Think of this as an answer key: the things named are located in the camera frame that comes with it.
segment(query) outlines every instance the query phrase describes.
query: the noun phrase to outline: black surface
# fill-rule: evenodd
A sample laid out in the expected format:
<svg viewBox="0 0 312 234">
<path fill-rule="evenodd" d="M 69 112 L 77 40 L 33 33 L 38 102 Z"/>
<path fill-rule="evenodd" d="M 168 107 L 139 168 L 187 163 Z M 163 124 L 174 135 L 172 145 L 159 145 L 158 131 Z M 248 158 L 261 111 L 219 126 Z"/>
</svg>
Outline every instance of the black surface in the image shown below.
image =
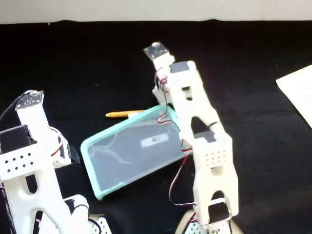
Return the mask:
<svg viewBox="0 0 312 234">
<path fill-rule="evenodd" d="M 161 41 L 177 61 L 194 60 L 234 142 L 240 213 L 250 233 L 312 230 L 312 132 L 275 80 L 312 62 L 312 22 L 58 22 L 2 25 L 0 109 L 27 89 L 45 91 L 52 126 L 79 149 L 119 122 L 109 111 L 156 105 L 154 68 L 143 48 Z M 9 113 L 1 128 L 14 126 Z M 185 208 L 167 193 L 180 162 L 95 199 L 82 167 L 57 172 L 62 195 L 86 196 L 115 234 L 174 233 Z M 193 163 L 174 190 L 192 201 Z"/>
</svg>

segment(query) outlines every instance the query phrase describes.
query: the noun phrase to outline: yellow pencil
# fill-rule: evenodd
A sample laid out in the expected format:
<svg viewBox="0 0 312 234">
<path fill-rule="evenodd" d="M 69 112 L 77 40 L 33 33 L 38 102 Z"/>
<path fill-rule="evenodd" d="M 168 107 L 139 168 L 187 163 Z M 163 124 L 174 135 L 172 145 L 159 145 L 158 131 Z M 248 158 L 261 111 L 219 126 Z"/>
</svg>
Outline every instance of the yellow pencil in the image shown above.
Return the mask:
<svg viewBox="0 0 312 234">
<path fill-rule="evenodd" d="M 106 114 L 106 117 L 108 118 L 128 117 L 129 114 L 139 113 L 143 111 L 145 110 L 110 112 Z"/>
</svg>

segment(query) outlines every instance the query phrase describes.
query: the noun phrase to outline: paper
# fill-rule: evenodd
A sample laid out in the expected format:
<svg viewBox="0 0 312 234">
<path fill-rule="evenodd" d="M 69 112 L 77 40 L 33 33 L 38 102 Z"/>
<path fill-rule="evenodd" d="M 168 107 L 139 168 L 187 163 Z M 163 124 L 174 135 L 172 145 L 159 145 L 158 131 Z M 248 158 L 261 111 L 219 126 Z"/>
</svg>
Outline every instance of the paper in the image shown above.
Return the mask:
<svg viewBox="0 0 312 234">
<path fill-rule="evenodd" d="M 276 83 L 312 127 L 312 65 L 277 79 Z"/>
</svg>

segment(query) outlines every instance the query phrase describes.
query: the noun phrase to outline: pen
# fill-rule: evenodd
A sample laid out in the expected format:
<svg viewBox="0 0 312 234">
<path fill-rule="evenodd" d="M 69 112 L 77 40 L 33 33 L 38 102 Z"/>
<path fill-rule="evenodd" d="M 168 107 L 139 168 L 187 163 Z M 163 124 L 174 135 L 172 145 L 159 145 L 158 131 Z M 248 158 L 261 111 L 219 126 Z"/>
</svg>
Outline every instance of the pen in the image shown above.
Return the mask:
<svg viewBox="0 0 312 234">
<path fill-rule="evenodd" d="M 106 117 L 108 118 L 128 117 L 129 114 L 139 113 L 143 111 L 145 110 L 110 112 L 106 114 Z"/>
</svg>

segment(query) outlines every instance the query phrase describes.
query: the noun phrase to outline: wire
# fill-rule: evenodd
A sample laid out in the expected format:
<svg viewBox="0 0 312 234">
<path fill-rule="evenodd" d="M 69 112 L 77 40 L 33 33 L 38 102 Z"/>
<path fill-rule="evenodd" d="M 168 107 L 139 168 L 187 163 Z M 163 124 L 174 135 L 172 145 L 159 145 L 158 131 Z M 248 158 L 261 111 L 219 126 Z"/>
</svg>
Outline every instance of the wire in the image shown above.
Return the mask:
<svg viewBox="0 0 312 234">
<path fill-rule="evenodd" d="M 77 206 L 74 207 L 73 212 L 75 211 L 75 209 L 77 209 L 78 207 L 81 207 L 81 206 L 84 206 L 85 208 L 87 208 L 87 209 L 89 210 L 89 207 L 87 207 L 86 205 L 84 205 L 84 204 L 79 204 L 79 205 L 77 205 Z"/>
<path fill-rule="evenodd" d="M 172 122 L 172 123 L 178 128 L 178 130 L 179 130 L 179 132 L 180 132 L 179 126 L 178 126 L 174 121 L 172 121 L 171 119 L 167 119 L 167 120 L 164 120 L 164 121 L 160 121 L 160 120 L 167 114 L 167 112 L 168 112 L 168 101 L 167 101 L 166 93 L 165 93 L 165 91 L 164 91 L 164 85 L 165 85 L 165 83 L 167 82 L 167 79 L 165 79 L 164 81 L 163 81 L 163 80 L 160 81 L 160 88 L 161 88 L 161 90 L 162 90 L 163 93 L 164 93 L 165 102 L 166 102 L 166 109 L 165 109 L 165 112 L 164 112 L 163 114 L 161 114 L 161 115 L 157 118 L 157 123 L 159 123 L 159 124 L 165 124 L 165 123 L 168 123 L 168 122 Z M 187 152 L 187 151 L 192 150 L 192 148 L 183 149 L 183 148 L 182 148 L 182 147 L 183 147 L 183 143 L 184 143 L 184 140 L 182 140 L 181 147 L 180 147 L 182 152 Z M 169 201 L 170 201 L 171 203 L 173 203 L 174 205 L 176 205 L 176 206 L 192 206 L 192 205 L 195 205 L 194 202 L 177 204 L 177 203 L 172 202 L 172 199 L 171 199 L 172 188 L 173 188 L 173 186 L 175 185 L 178 176 L 180 175 L 180 172 L 181 172 L 181 169 L 182 169 L 183 165 L 186 163 L 187 159 L 189 158 L 189 156 L 190 156 L 191 154 L 192 154 L 192 153 L 190 153 L 190 154 L 188 154 L 188 155 L 185 156 L 185 158 L 184 158 L 184 160 L 183 160 L 183 162 L 182 162 L 182 164 L 181 164 L 181 166 L 180 166 L 180 168 L 179 168 L 177 174 L 175 175 L 173 181 L 171 182 L 171 185 L 170 185 L 170 188 L 169 188 L 169 192 L 168 192 Z"/>
<path fill-rule="evenodd" d="M 229 220 L 229 221 L 228 221 L 228 223 L 229 223 L 229 227 L 230 227 L 230 234 L 232 234 L 232 233 L 233 233 L 233 231 L 232 231 L 231 221 Z"/>
<path fill-rule="evenodd" d="M 58 144 L 58 147 L 57 147 L 57 149 L 51 154 L 51 157 L 52 156 L 54 156 L 61 148 L 62 148 L 62 146 L 63 146 L 63 135 L 62 135 L 62 133 L 58 130 L 58 129 L 56 129 L 56 128 L 54 128 L 54 127 L 49 127 L 53 132 L 56 132 L 56 133 L 58 133 L 58 136 L 59 136 L 59 138 L 60 138 L 60 143 Z"/>
<path fill-rule="evenodd" d="M 8 111 L 14 107 L 18 101 L 25 95 L 29 94 L 30 92 L 32 92 L 33 90 L 27 90 L 24 93 L 22 93 L 21 95 L 19 95 L 1 114 L 0 116 L 0 122 L 3 120 L 4 116 L 8 113 Z"/>
<path fill-rule="evenodd" d="M 194 218 L 194 217 L 195 217 L 195 214 L 196 214 L 196 212 L 194 212 L 194 213 L 192 214 L 192 216 L 190 217 L 190 223 L 197 223 L 197 222 L 198 222 L 198 220 Z"/>
<path fill-rule="evenodd" d="M 97 226 L 98 231 L 99 231 L 98 234 L 101 234 L 101 233 L 102 233 L 102 228 L 100 227 L 100 225 L 99 225 L 95 220 L 89 218 L 88 221 Z"/>
<path fill-rule="evenodd" d="M 186 163 L 186 161 L 187 161 L 187 159 L 189 158 L 190 155 L 192 155 L 192 153 L 185 156 L 185 158 L 184 158 L 184 160 L 183 160 L 183 162 L 182 162 L 182 164 L 181 164 L 181 166 L 180 166 L 178 172 L 176 173 L 176 175 L 175 175 L 175 177 L 174 177 L 174 179 L 173 179 L 173 181 L 171 182 L 171 185 L 170 185 L 170 187 L 169 187 L 169 192 L 168 192 L 169 201 L 170 201 L 172 204 L 176 205 L 176 206 L 192 206 L 192 205 L 195 205 L 194 202 L 177 204 L 177 203 L 172 202 L 172 198 L 171 198 L 172 188 L 174 187 L 174 185 L 175 185 L 175 183 L 176 183 L 176 181 L 177 181 L 177 178 L 178 178 L 179 175 L 180 175 L 180 172 L 181 172 L 181 170 L 182 170 L 183 165 Z"/>
</svg>

